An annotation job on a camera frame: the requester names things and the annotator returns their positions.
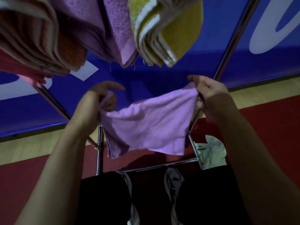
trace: yellow towel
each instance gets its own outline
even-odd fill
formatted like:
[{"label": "yellow towel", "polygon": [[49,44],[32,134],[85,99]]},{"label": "yellow towel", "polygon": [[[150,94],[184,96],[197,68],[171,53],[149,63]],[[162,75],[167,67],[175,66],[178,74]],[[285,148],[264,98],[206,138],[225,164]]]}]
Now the yellow towel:
[{"label": "yellow towel", "polygon": [[137,50],[149,64],[172,67],[197,40],[202,0],[128,0]]}]

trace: metal rack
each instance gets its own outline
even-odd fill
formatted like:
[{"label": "metal rack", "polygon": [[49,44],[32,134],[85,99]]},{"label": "metal rack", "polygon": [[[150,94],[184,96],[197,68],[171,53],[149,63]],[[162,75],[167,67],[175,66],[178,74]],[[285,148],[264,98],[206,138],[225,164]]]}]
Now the metal rack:
[{"label": "metal rack", "polygon": [[[223,74],[231,55],[234,52],[234,49],[236,45],[238,44],[248,22],[250,21],[251,16],[253,15],[258,3],[260,0],[248,0],[248,3],[246,4],[246,7],[243,11],[242,17],[239,19],[239,22],[235,28],[234,34],[231,37],[231,40],[229,44],[227,45],[227,48],[224,52],[224,55],[222,57],[222,60],[216,70],[216,73],[214,75],[215,80],[219,81],[221,78],[221,75]],[[67,121],[71,119],[70,114],[66,111],[66,109],[49,93],[49,91],[45,88],[38,88],[35,87],[35,89],[49,102],[57,111],[60,113]],[[178,165],[178,164],[184,164],[184,163],[193,163],[193,162],[198,162],[200,168],[202,169],[202,162],[199,158],[198,151],[195,147],[195,144],[193,142],[193,139],[190,135],[192,132],[195,124],[197,123],[197,120],[202,114],[202,110],[200,108],[197,109],[196,114],[194,115],[194,118],[191,122],[191,126],[188,130],[188,138],[189,141],[193,147],[194,153],[195,153],[195,158],[188,159],[188,160],[182,160],[182,161],[175,161],[175,162],[170,162],[170,163],[165,163],[162,165],[157,165],[157,166],[150,166],[150,167],[144,167],[144,168],[138,168],[138,169],[133,169],[133,170],[124,170],[125,172],[138,172],[138,171],[143,171],[143,170],[151,170],[155,168],[160,168],[160,167],[166,167],[166,166],[171,166],[171,165]],[[98,130],[98,144],[93,141],[90,137],[88,137],[88,142],[92,144],[95,149],[97,150],[97,170],[96,170],[96,175],[102,174],[103,173],[103,151],[104,151],[104,132],[103,132],[103,127],[102,125],[99,125],[99,130]]]}]

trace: leg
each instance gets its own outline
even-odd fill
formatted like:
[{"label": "leg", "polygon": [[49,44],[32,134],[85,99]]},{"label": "leg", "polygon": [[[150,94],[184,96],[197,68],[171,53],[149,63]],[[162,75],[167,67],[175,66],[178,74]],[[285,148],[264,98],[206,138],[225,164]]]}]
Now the leg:
[{"label": "leg", "polygon": [[131,181],[123,172],[108,172],[81,181],[76,224],[123,225],[132,214]]},{"label": "leg", "polygon": [[228,165],[186,178],[179,189],[175,210],[184,225],[224,221],[250,224],[232,167]]}]

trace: shoe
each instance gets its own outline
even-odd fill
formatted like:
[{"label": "shoe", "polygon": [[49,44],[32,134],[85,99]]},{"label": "shoe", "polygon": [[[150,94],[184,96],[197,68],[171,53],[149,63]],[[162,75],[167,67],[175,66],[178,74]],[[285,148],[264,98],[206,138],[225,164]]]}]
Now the shoe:
[{"label": "shoe", "polygon": [[183,225],[178,221],[176,211],[175,211],[177,195],[183,181],[184,178],[177,169],[171,167],[166,171],[164,177],[164,184],[165,184],[165,189],[167,191],[167,194],[172,202],[172,210],[171,210],[172,225]]},{"label": "shoe", "polygon": [[[130,178],[128,176],[128,174],[126,174],[123,171],[116,171],[118,174],[122,175],[122,177],[124,178],[124,181],[128,187],[129,193],[130,193],[130,198],[131,198],[131,192],[132,192],[132,185],[131,185],[131,181]],[[136,207],[131,204],[131,211],[130,211],[130,220],[127,222],[127,225],[140,225],[140,217],[139,214],[137,213],[137,209]]]}]

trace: forearm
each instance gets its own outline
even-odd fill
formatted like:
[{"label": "forearm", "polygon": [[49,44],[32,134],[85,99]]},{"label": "forearm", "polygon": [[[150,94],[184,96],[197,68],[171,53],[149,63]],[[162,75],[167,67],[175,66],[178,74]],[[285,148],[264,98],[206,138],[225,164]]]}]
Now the forearm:
[{"label": "forearm", "polygon": [[17,224],[72,224],[76,219],[86,137],[67,125]]},{"label": "forearm", "polygon": [[253,223],[300,224],[300,194],[248,121],[220,124],[242,199]]}]

